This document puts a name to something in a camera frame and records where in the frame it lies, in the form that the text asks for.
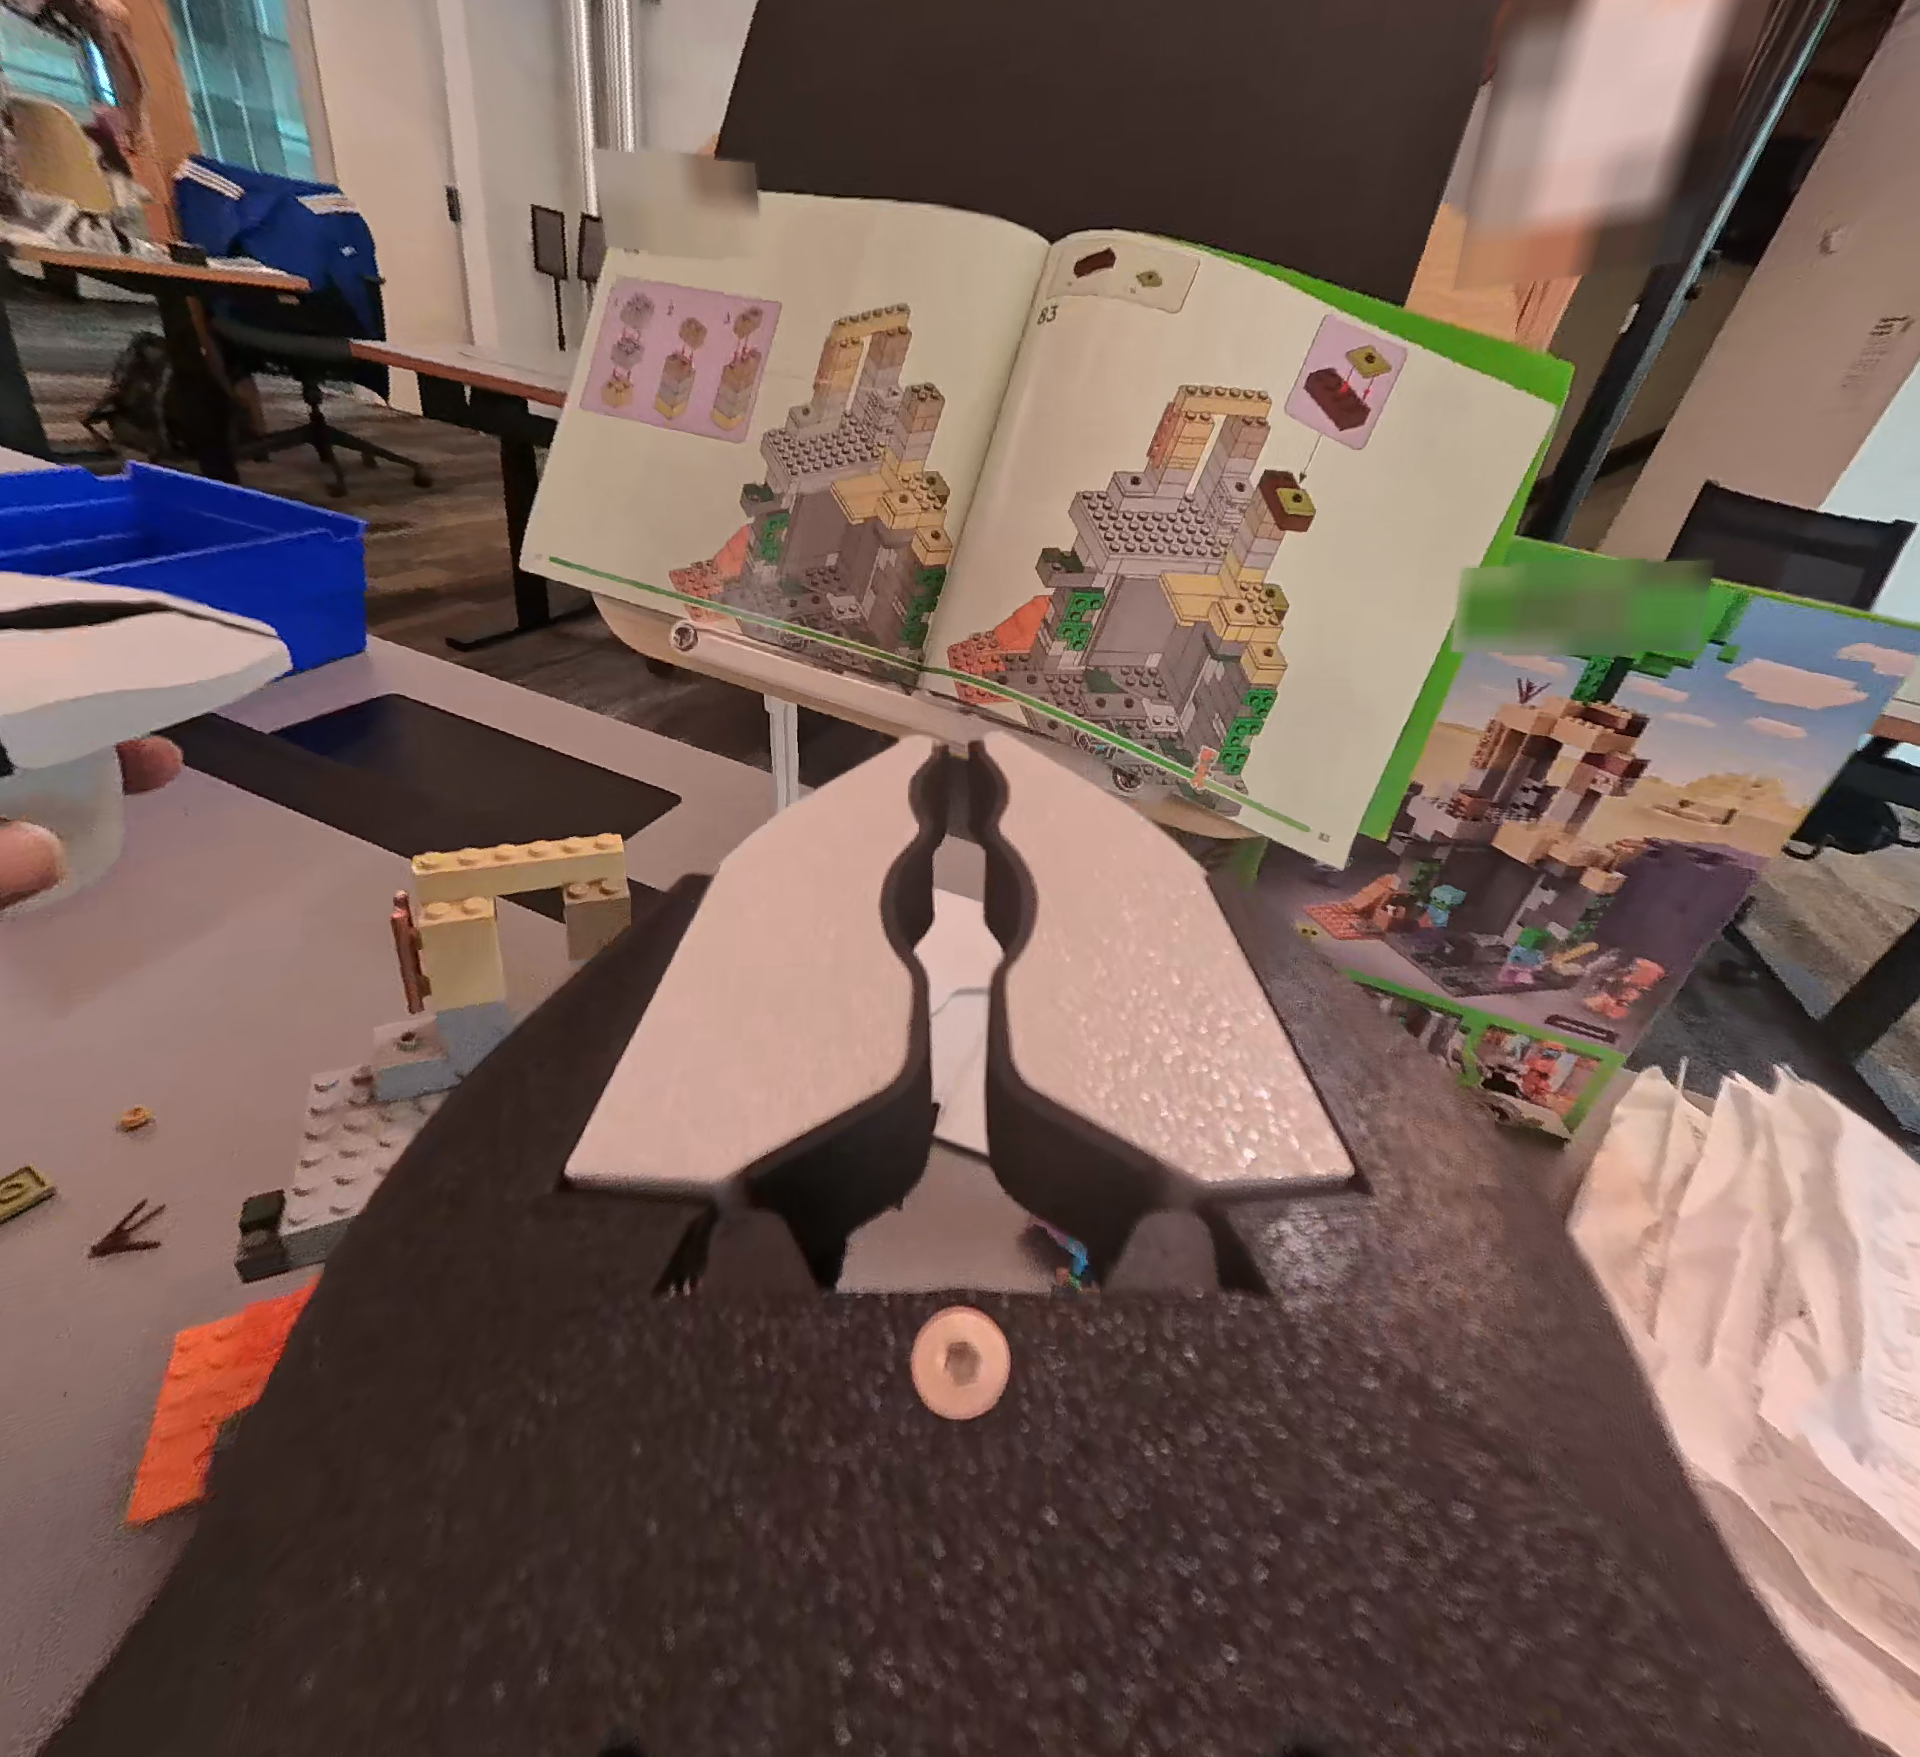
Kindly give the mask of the white paper bag pile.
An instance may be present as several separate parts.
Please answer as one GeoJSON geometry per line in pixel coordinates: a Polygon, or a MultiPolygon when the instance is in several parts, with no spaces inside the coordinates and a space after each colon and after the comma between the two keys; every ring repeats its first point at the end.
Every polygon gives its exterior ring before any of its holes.
{"type": "Polygon", "coordinates": [[[1916,1751],[1916,1157],[1783,1068],[1626,1078],[1569,1235],[1720,1540],[1870,1746],[1916,1751]]]}

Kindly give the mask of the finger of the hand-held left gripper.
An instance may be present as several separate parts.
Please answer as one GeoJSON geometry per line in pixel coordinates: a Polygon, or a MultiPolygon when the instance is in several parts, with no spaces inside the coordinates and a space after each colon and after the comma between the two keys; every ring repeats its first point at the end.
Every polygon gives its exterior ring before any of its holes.
{"type": "Polygon", "coordinates": [[[80,762],[287,670],[271,623],[195,602],[4,602],[1,763],[80,762]]]}
{"type": "Polygon", "coordinates": [[[136,615],[241,623],[241,615],[237,612],[148,586],[91,583],[41,573],[1,573],[1,623],[110,623],[136,615]]]}

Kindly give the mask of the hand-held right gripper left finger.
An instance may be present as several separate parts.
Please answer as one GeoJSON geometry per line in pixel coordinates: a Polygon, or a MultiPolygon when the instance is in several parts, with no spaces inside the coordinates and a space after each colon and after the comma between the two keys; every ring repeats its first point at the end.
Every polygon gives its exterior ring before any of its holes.
{"type": "Polygon", "coordinates": [[[722,859],[563,1159],[592,1194],[773,1215],[813,1279],[922,1179],[943,750],[903,737],[722,859]]]}

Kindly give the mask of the blue plastic bin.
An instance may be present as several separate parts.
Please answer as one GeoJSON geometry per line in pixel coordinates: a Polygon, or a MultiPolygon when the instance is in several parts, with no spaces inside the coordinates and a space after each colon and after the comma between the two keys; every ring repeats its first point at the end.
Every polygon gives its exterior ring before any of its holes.
{"type": "Polygon", "coordinates": [[[368,648],[364,525],[171,468],[1,472],[1,570],[267,620],[294,673],[368,648]]]}

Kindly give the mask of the open instruction booklet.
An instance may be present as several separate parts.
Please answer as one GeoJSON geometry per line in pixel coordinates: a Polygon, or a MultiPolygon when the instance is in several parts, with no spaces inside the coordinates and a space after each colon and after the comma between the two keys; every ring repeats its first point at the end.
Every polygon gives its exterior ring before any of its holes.
{"type": "Polygon", "coordinates": [[[518,566],[1341,860],[1569,381],[1170,237],[767,194],[608,254],[518,566]]]}

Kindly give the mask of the grey desk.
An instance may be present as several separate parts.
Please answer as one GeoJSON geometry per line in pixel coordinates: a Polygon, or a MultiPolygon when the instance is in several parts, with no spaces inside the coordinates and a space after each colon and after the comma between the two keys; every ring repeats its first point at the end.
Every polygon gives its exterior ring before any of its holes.
{"type": "Polygon", "coordinates": [[[1,924],[4,1753],[1874,1753],[1720,1545],[1495,1128],[1227,900],[1358,1168],[1265,1289],[673,1295],[708,1219],[561,1189],[702,881],[535,1010],[325,1262],[188,1527],[120,1520],[180,1316],[374,1010],[389,859],[194,762],[1,924]],[[154,1127],[113,1121],[148,1107],[154,1127]],[[87,1261],[134,1201],[160,1249],[87,1261]]]}

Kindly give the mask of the toy brick building model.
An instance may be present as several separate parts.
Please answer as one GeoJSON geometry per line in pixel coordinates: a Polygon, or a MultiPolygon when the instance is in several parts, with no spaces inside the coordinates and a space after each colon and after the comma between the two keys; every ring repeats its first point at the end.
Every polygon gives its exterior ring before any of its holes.
{"type": "MultiPolygon", "coordinates": [[[[515,1028],[499,903],[561,906],[578,967],[633,921],[618,833],[428,850],[389,894],[404,1015],[378,1024],[357,1065],[312,1071],[287,1178],[237,1212],[245,1284],[320,1271],[445,1098],[515,1028]]],[[[214,1456],[255,1406],[317,1284],[177,1331],[131,1473],[126,1522],[146,1527],[205,1499],[214,1456]]]]}

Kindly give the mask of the green toy set box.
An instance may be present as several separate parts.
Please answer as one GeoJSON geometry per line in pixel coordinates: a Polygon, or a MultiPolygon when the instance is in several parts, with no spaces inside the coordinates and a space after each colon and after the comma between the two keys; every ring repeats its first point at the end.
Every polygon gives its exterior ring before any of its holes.
{"type": "Polygon", "coordinates": [[[1241,900],[1498,1121],[1572,1138],[1914,670],[1910,620],[1747,583],[1676,649],[1471,649],[1385,833],[1270,853],[1241,900]]]}

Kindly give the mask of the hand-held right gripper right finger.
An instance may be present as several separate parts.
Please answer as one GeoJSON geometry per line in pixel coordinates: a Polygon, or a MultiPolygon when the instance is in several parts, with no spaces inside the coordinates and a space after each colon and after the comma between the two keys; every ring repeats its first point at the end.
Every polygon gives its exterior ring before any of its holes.
{"type": "Polygon", "coordinates": [[[1098,1289],[1265,1289],[1241,1208],[1351,1185],[1208,881],[1160,827],[1010,737],[966,750],[1001,947],[983,1063],[1001,1189],[1098,1289]]]}

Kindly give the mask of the black backdrop board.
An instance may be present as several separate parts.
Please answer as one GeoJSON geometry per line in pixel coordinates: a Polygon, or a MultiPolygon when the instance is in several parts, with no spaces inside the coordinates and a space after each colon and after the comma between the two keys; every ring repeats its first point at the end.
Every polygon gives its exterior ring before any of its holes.
{"type": "Polygon", "coordinates": [[[1402,305],[1503,0],[755,0],[762,190],[1121,227],[1402,305]]]}

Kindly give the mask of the blue jacket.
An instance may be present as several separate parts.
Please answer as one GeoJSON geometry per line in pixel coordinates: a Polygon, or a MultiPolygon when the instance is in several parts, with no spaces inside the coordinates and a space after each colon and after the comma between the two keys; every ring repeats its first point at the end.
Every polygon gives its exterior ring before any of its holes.
{"type": "MultiPolygon", "coordinates": [[[[208,297],[208,321],[228,312],[262,328],[385,338],[385,277],[374,232],[337,185],[188,157],[174,170],[174,214],[180,237],[208,258],[247,258],[310,281],[310,292],[291,301],[215,291],[208,297]]],[[[387,398],[387,368],[374,368],[368,381],[377,398],[387,398]]]]}

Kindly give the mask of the wooden top office desk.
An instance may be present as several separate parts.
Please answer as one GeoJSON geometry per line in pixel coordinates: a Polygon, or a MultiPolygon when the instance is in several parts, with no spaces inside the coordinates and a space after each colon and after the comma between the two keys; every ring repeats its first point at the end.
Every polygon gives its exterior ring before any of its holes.
{"type": "Polygon", "coordinates": [[[282,274],[247,258],[181,262],[174,257],[127,257],[41,244],[36,240],[1,240],[1,278],[20,278],[21,264],[60,267],[71,277],[107,281],[121,291],[154,297],[160,332],[174,375],[177,456],[194,459],[205,478],[237,481],[237,402],[218,352],[211,345],[203,301],[214,291],[245,297],[310,292],[298,274],[282,274]]]}
{"type": "Polygon", "coordinates": [[[397,338],[351,338],[354,358],[409,372],[419,412],[492,438],[499,449],[501,512],[514,583],[514,619],[489,633],[445,639],[456,656],[499,648],[592,615],[578,586],[552,583],[518,563],[534,502],[538,499],[541,456],[552,445],[563,402],[563,375],[549,368],[515,368],[471,345],[404,345],[397,338]]]}

